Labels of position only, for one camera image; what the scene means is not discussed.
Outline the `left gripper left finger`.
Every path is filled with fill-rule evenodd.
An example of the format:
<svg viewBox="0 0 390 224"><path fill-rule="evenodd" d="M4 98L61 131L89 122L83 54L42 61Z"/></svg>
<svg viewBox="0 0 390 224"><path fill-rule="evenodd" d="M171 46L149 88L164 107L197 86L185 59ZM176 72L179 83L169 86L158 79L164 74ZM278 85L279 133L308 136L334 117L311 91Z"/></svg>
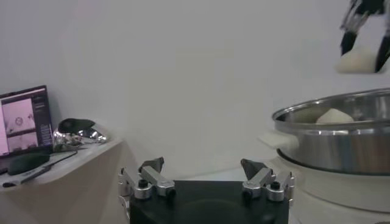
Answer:
<svg viewBox="0 0 390 224"><path fill-rule="evenodd" d="M172 200L176 196L176 184L161 174L164 163L164 158L159 157L145 161L137 170L121 168L118 174L119 196L148 200L155 190L158 196Z"/></svg>

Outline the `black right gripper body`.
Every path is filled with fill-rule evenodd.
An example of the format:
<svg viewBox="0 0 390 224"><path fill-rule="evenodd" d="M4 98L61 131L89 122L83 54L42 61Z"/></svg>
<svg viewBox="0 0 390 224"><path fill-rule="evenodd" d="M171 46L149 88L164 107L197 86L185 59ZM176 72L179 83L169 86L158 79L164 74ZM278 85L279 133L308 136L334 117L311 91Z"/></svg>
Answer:
<svg viewBox="0 0 390 224"><path fill-rule="evenodd" d="M385 0L361 0L358 6L359 15L384 15Z"/></svg>

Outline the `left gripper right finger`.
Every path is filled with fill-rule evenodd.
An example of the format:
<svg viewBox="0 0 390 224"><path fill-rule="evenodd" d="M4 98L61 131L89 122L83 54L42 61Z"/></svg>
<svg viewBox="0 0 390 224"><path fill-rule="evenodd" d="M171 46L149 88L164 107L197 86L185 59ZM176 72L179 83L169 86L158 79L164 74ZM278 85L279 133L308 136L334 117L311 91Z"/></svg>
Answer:
<svg viewBox="0 0 390 224"><path fill-rule="evenodd" d="M242 159L240 163L247 177L247 180L242 183L242 196L246 202L260 198L262 193L265 193L269 201L293 202L295 177L292 172L274 173L264 163L249 159Z"/></svg>

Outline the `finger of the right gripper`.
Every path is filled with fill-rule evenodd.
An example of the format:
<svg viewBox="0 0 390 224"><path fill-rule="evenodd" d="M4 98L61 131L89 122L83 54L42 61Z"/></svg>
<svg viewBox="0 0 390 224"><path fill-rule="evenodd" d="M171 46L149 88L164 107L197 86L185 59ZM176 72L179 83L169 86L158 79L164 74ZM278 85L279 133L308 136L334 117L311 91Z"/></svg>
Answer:
<svg viewBox="0 0 390 224"><path fill-rule="evenodd" d="M355 44L359 30L369 17L369 11L363 0L353 0L342 19L341 27L344 35L341 40L341 56L350 52Z"/></svg>
<svg viewBox="0 0 390 224"><path fill-rule="evenodd" d="M385 22L385 34L379 47L376 61L375 61L375 72L380 72L382 67L385 65L389 58L389 17L386 18Z"/></svg>

